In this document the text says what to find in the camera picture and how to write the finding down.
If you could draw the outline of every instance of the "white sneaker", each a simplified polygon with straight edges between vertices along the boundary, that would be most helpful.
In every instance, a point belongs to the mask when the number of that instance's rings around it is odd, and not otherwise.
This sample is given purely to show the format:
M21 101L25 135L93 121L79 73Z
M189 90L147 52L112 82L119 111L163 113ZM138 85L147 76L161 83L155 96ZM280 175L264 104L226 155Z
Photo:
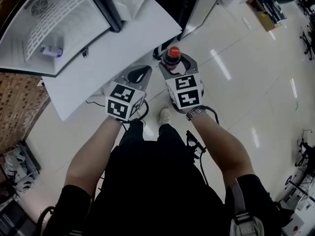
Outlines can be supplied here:
M170 124L171 123L171 112L168 108L163 108L159 114L159 123L160 125Z

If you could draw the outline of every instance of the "black pants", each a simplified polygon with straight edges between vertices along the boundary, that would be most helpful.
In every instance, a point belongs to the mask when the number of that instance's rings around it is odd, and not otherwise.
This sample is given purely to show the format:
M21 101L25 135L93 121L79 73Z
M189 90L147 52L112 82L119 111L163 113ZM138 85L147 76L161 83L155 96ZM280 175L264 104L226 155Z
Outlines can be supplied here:
M119 145L124 143L142 142L143 139L143 123L139 120L133 120L130 123L129 129L124 133ZM158 142L171 143L173 145L184 145L181 136L177 133L176 129L170 124L162 125L158 130Z

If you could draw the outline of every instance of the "black shirt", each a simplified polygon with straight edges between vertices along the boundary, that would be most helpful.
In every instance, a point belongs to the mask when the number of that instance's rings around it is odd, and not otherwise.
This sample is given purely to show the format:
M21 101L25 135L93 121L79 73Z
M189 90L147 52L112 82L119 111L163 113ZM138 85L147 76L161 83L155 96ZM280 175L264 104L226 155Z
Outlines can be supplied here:
M259 178L237 180L247 211L262 221L265 235L280 235L277 208ZM230 188L223 204L186 149L148 141L113 150L101 193L90 204L84 190L65 186L44 235L229 235L234 215Z

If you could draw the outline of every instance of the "red bottle cap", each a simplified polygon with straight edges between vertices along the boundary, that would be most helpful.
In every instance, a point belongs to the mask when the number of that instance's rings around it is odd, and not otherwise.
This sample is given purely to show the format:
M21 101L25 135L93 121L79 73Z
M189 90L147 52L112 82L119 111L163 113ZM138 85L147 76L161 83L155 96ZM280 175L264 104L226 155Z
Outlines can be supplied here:
M171 58L178 58L181 52L179 51L178 47L173 46L169 49L168 54Z

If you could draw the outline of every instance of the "floor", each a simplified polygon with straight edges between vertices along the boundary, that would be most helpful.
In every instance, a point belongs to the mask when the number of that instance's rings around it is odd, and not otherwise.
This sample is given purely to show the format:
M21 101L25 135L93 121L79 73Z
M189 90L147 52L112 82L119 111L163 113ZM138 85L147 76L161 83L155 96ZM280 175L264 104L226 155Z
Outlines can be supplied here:
M246 4L228 10L216 5L203 26L176 44L197 61L206 89L204 104L215 109L221 126L244 144L273 199L281 196L285 180L295 171L296 140L302 128L315 125L314 64L304 55L299 39L307 19L294 3L282 8L288 19L266 32ZM170 108L172 125L183 139L187 130L200 139L185 116L171 107L156 61L147 55L138 63L142 62L153 67L145 139L156 139L157 115L164 106ZM104 103L101 97L93 100ZM48 105L27 139L42 166L34 188L22 195L21 203L33 218L56 203L72 157L105 118L102 107L84 103L62 122L54 106ZM224 199L221 173L208 154L203 166L209 184Z

